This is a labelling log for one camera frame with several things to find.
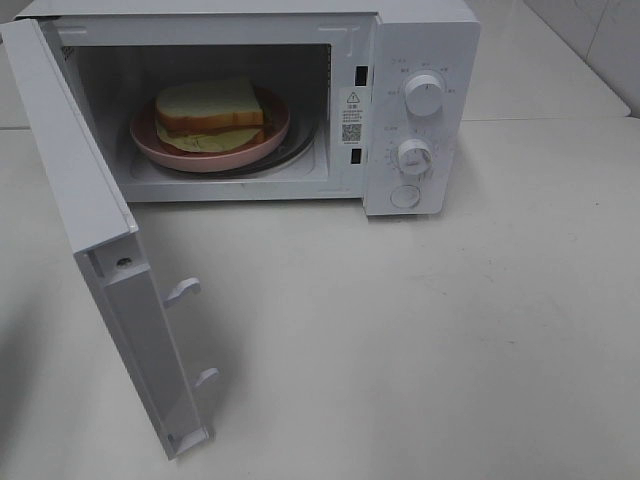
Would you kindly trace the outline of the round door release button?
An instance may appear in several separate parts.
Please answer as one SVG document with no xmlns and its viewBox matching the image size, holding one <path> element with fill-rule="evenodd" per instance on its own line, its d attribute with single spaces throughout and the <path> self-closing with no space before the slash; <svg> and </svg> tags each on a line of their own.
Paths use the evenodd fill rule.
<svg viewBox="0 0 640 480">
<path fill-rule="evenodd" d="M 419 204 L 420 199 L 420 189 L 413 185 L 399 186 L 390 195 L 392 205 L 398 209 L 414 208 Z"/>
</svg>

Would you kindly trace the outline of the sandwich with lettuce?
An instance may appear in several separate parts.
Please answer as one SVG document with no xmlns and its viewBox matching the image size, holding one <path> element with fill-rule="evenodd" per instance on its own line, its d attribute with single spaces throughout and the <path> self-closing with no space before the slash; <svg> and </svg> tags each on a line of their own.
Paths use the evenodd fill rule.
<svg viewBox="0 0 640 480">
<path fill-rule="evenodd" d="M 176 136 L 265 123 L 254 87 L 243 76 L 168 87 L 155 99 L 155 115 Z"/>
</svg>

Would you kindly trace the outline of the pink round plate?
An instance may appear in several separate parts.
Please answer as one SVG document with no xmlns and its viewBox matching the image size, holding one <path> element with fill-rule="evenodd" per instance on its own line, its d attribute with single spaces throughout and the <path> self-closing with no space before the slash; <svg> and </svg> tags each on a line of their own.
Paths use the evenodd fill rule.
<svg viewBox="0 0 640 480">
<path fill-rule="evenodd" d="M 176 136 L 160 125 L 148 102 L 131 119 L 130 134 L 144 156 L 172 170 L 221 173 L 249 166 L 275 152 L 291 125 L 291 110 L 283 99 L 260 87 L 256 97 L 265 117 L 261 126 Z"/>
</svg>

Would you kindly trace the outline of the white microwave door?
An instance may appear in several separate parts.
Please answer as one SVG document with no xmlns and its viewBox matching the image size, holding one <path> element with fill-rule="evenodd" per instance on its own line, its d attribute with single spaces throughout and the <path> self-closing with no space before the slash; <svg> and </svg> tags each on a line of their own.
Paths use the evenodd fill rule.
<svg viewBox="0 0 640 480">
<path fill-rule="evenodd" d="M 160 293 L 139 227 L 107 165 L 76 69 L 50 21 L 1 36 L 73 256 L 169 459 L 209 437 L 167 310 L 200 283 Z"/>
</svg>

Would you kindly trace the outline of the lower white timer knob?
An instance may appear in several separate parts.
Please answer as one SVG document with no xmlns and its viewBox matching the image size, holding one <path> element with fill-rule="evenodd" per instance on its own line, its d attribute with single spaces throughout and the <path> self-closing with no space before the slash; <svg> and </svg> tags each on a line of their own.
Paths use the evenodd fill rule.
<svg viewBox="0 0 640 480">
<path fill-rule="evenodd" d="M 432 164 L 430 145 L 420 139 L 405 140 L 398 147 L 397 164 L 406 175 L 420 176 L 426 173 Z"/>
</svg>

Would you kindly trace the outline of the warning label with QR code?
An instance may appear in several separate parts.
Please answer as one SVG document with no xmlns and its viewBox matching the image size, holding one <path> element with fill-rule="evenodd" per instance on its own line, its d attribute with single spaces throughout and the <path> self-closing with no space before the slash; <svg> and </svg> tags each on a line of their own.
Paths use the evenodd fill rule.
<svg viewBox="0 0 640 480">
<path fill-rule="evenodd" d="M 340 140 L 346 145 L 357 145 L 362 142 L 366 105 L 364 96 L 355 88 L 340 90 L 339 124 Z"/>
</svg>

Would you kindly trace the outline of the white microwave oven body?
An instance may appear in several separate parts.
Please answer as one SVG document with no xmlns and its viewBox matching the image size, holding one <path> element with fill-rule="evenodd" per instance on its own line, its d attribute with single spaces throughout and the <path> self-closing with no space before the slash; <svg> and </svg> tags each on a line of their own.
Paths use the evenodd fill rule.
<svg viewBox="0 0 640 480">
<path fill-rule="evenodd" d="M 76 69 L 100 148 L 127 202 L 359 198 L 368 215 L 434 214 L 444 201 L 480 23 L 462 1 L 35 1 L 13 21 L 50 21 Z M 407 79 L 435 71 L 443 105 L 429 117 L 405 105 Z M 242 177 L 151 164 L 129 133 L 134 113 L 170 85 L 247 75 L 319 122 L 287 163 Z M 364 96 L 362 142 L 340 140 L 340 90 Z M 430 169 L 403 174 L 399 145 L 420 139 Z M 398 209 L 391 192 L 420 189 Z"/>
</svg>

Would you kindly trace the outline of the upper white power knob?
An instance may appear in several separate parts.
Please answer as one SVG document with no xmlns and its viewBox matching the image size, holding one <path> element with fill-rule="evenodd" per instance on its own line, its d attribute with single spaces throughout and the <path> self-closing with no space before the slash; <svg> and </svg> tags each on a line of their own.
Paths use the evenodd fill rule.
<svg viewBox="0 0 640 480">
<path fill-rule="evenodd" d="M 407 110 L 418 117 L 429 117 L 443 105 L 445 82 L 435 71 L 427 70 L 411 75 L 404 86 Z"/>
</svg>

